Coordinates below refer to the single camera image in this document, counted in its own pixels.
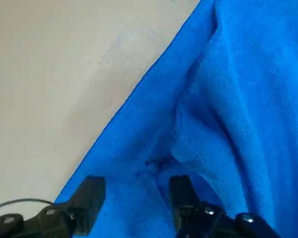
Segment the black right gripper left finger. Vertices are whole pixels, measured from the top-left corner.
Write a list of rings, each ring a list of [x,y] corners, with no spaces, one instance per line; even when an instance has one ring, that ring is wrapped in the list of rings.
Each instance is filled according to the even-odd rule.
[[[104,177],[88,176],[70,199],[50,203],[36,216],[0,216],[0,238],[72,238],[91,232],[106,197]]]

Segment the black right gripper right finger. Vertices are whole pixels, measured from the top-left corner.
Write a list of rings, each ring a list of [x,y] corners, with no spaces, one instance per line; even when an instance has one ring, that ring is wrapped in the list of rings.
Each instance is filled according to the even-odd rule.
[[[230,218],[221,207],[202,202],[190,178],[169,180],[169,197],[177,238],[278,238],[260,216],[240,213]]]

